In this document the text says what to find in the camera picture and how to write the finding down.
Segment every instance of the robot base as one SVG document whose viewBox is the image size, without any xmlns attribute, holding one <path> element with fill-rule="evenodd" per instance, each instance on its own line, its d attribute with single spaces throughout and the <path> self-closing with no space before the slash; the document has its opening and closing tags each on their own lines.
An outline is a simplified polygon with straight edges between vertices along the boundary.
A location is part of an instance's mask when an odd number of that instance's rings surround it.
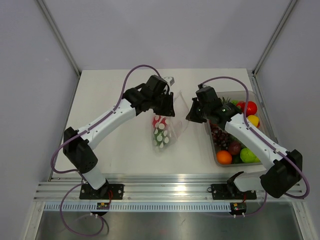
<svg viewBox="0 0 320 240">
<path fill-rule="evenodd" d="M 81 186 L 81 200 L 109 200 L 109 191 L 112 192 L 111 200 L 122 200 L 125 186 L 123 184 L 108 184 L 98 190 L 93 189 L 89 184 Z"/>
<path fill-rule="evenodd" d="M 209 193 L 212 193 L 213 200 L 256 200 L 256 192 L 237 191 L 236 193 L 230 193 L 226 183 L 211 184 L 211 187 L 207 189 Z"/>
</svg>

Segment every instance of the orange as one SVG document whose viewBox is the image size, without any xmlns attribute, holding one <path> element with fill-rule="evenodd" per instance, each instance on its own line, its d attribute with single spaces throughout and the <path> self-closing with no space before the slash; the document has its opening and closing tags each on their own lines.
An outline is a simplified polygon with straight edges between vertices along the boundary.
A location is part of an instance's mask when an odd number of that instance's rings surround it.
<svg viewBox="0 0 320 240">
<path fill-rule="evenodd" d="M 231 164 L 232 156 L 228 151 L 221 150 L 216 154 L 216 159 L 220 164 Z"/>
</svg>

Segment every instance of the metal floor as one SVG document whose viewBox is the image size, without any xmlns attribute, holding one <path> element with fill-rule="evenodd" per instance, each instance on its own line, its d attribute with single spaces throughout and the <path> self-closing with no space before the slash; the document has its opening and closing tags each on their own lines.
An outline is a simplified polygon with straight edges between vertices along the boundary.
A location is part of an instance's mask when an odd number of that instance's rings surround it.
<svg viewBox="0 0 320 240">
<path fill-rule="evenodd" d="M 257 203 L 248 203 L 253 212 Z M 75 219 L 85 212 L 64 212 L 69 226 L 84 234 L 93 234 L 101 222 L 93 217 Z M 108 212 L 108 223 L 95 240 L 302 240 L 292 205 L 267 203 L 265 209 L 245 218 L 225 217 L 228 213 L 201 212 Z M 37 240 L 88 239 L 64 229 L 58 211 L 45 211 Z"/>
</svg>

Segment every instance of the grapes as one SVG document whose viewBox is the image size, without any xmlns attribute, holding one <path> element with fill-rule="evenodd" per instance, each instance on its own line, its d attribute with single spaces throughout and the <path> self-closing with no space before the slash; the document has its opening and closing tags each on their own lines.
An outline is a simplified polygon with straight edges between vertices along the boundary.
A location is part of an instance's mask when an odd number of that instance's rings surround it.
<svg viewBox="0 0 320 240">
<path fill-rule="evenodd" d="M 211 126 L 211 133 L 214 145 L 221 147 L 223 150 L 227 150 L 231 142 L 230 134 L 216 126 Z"/>
</svg>

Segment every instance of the toy fruit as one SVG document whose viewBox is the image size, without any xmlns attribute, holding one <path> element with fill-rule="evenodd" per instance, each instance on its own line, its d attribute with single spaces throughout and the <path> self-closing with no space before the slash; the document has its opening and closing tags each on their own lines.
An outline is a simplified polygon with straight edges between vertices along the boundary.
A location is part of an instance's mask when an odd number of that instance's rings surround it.
<svg viewBox="0 0 320 240">
<path fill-rule="evenodd" d="M 250 115 L 255 115 L 258 111 L 257 105 L 253 101 L 248 102 L 248 107 L 246 108 L 246 117 Z"/>
<path fill-rule="evenodd" d="M 244 101 L 238 101 L 238 103 L 235 105 L 236 107 L 240 108 L 242 112 L 245 110 L 246 103 Z"/>
<path fill-rule="evenodd" d="M 250 121 L 250 123 L 252 123 L 253 126 L 255 126 L 256 128 L 259 125 L 259 118 L 255 115 L 250 115 L 248 116 L 248 120 Z"/>
<path fill-rule="evenodd" d="M 240 155 L 234 155 L 232 156 L 232 164 L 242 164 L 242 160 L 240 158 Z"/>
<path fill-rule="evenodd" d="M 231 135 L 231 134 L 230 134 L 230 139 L 233 140 L 233 141 L 237 141 L 238 143 L 240 143 L 242 149 L 246 148 L 246 146 L 245 146 L 238 138 L 236 138 L 235 136 L 233 136 L 233 135 Z"/>
<path fill-rule="evenodd" d="M 212 128 L 211 131 L 214 145 L 219 146 L 222 149 L 227 149 L 229 143 L 231 142 L 230 134 L 222 131 L 218 127 Z"/>
<path fill-rule="evenodd" d="M 232 163 L 232 156 L 226 150 L 221 150 L 216 153 L 216 159 L 220 164 L 231 164 Z"/>
<path fill-rule="evenodd" d="M 241 150 L 240 158 L 241 158 L 242 162 L 244 162 L 246 164 L 256 163 L 256 162 L 260 161 L 257 158 L 257 156 L 247 147 Z"/>
<path fill-rule="evenodd" d="M 230 97 L 227 97 L 226 99 L 225 99 L 224 97 L 222 97 L 222 100 L 221 100 L 221 102 L 222 102 L 223 105 L 224 105 L 224 104 L 227 104 L 227 103 L 230 103 L 230 101 L 231 101 L 231 98 L 230 98 Z"/>
<path fill-rule="evenodd" d="M 241 109 L 241 111 L 245 112 L 245 105 L 246 103 L 244 101 L 239 101 L 236 106 Z M 248 101 L 248 106 L 246 108 L 246 117 L 250 115 L 255 115 L 258 111 L 257 105 L 253 101 Z"/>
<path fill-rule="evenodd" d="M 155 115 L 152 120 L 152 126 L 154 129 L 159 128 L 163 130 L 168 124 L 169 124 L 169 120 L 163 116 Z"/>
<path fill-rule="evenodd" d="M 153 144 L 161 149 L 170 142 L 170 133 L 167 130 L 156 128 L 153 134 Z"/>
<path fill-rule="evenodd" d="M 231 102 L 233 105 L 237 105 L 239 101 L 238 101 L 238 100 L 231 100 L 230 102 Z"/>
<path fill-rule="evenodd" d="M 233 141 L 228 146 L 228 152 L 231 155 L 238 155 L 240 154 L 240 151 L 241 151 L 241 144 L 238 141 Z"/>
</svg>

